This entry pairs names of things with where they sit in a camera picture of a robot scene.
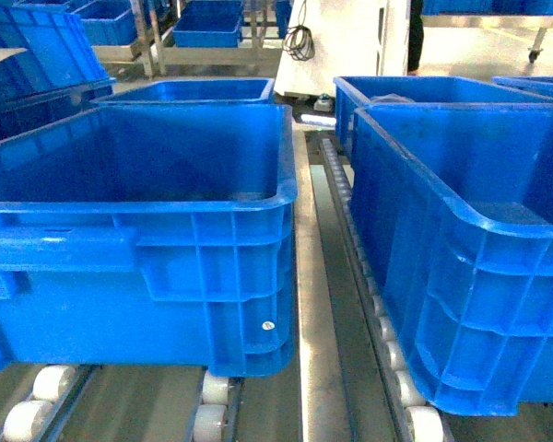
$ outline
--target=blue plastic crate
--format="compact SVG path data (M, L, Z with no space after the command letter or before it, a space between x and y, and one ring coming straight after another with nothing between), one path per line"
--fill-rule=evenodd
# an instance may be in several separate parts
M91 100L111 95L115 82L112 78L1 103L0 139L86 111L92 107Z
M353 112L373 105L379 97L395 94L416 103L553 103L553 99L535 94L450 76L344 76L335 78L334 82L335 133L351 162Z
M238 103L274 102L272 78L233 78L228 80L160 81L121 94L95 99L97 106L133 104Z
M0 142L0 369L276 373L296 195L286 106L108 107Z
M123 46L137 39L131 7L126 2L96 0L79 8L88 40L95 46Z
M0 48L20 47L0 63L0 103L109 77L78 16L0 6Z
M522 14L526 0L493 0L492 10L500 14Z
M182 15L243 14L242 0L194 0L186 4Z
M278 26L278 37L284 39L287 36L288 23L291 20L293 8L288 0L281 0L275 3L276 25Z
M464 415L553 402L553 106L357 115L351 213L418 390Z
M553 76L494 76L494 83L553 98Z
M492 0L426 0L424 15L436 16L443 13L491 12Z
M179 47L237 48L241 41L241 17L238 14L183 16L172 35Z
M524 12L533 16L553 16L553 0L525 0Z

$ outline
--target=black cable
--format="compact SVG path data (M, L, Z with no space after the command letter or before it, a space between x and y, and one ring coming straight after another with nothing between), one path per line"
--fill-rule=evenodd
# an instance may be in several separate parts
M297 26L287 29L287 37L283 42L283 50L297 62L307 62L315 56L312 30L305 26L307 16L307 0L303 0L297 17Z

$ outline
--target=person's leg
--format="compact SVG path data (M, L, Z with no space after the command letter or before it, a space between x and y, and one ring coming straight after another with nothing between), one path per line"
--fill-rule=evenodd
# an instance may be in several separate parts
M407 73L417 75L420 68L420 57L424 46L424 24L422 9L424 0L412 0L409 16L409 41L407 45Z

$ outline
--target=metal table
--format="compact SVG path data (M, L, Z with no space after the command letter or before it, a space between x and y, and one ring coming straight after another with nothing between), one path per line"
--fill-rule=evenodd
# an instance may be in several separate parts
M439 15L422 17L427 28L502 28L538 29L533 46L528 48L532 64L543 51L541 45L548 29L553 29L553 16L491 16L491 15Z

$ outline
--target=crate handle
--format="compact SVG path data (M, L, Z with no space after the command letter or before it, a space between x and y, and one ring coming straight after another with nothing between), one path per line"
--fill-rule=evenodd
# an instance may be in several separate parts
M130 227L1 227L0 271L132 272L136 236Z

